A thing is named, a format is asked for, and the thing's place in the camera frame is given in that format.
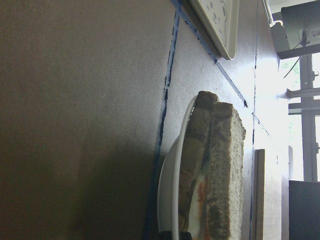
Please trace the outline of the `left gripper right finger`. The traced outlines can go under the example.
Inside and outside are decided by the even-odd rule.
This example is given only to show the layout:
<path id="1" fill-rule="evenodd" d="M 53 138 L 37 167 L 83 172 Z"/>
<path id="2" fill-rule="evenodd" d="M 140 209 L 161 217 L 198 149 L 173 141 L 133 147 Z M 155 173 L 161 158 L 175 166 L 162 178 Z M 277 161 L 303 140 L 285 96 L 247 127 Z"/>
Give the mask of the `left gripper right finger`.
<path id="1" fill-rule="evenodd" d="M 179 233 L 179 240 L 191 240 L 191 233 L 187 231 L 181 231 Z"/>

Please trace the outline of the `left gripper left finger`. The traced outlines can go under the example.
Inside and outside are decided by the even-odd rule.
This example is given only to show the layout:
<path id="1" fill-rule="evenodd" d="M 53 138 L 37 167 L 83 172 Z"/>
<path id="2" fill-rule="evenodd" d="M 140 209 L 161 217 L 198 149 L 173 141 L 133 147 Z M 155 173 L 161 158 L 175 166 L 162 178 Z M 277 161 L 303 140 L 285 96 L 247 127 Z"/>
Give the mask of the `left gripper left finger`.
<path id="1" fill-rule="evenodd" d="M 172 232 L 171 231 L 162 231 L 159 233 L 160 240 L 172 240 Z"/>

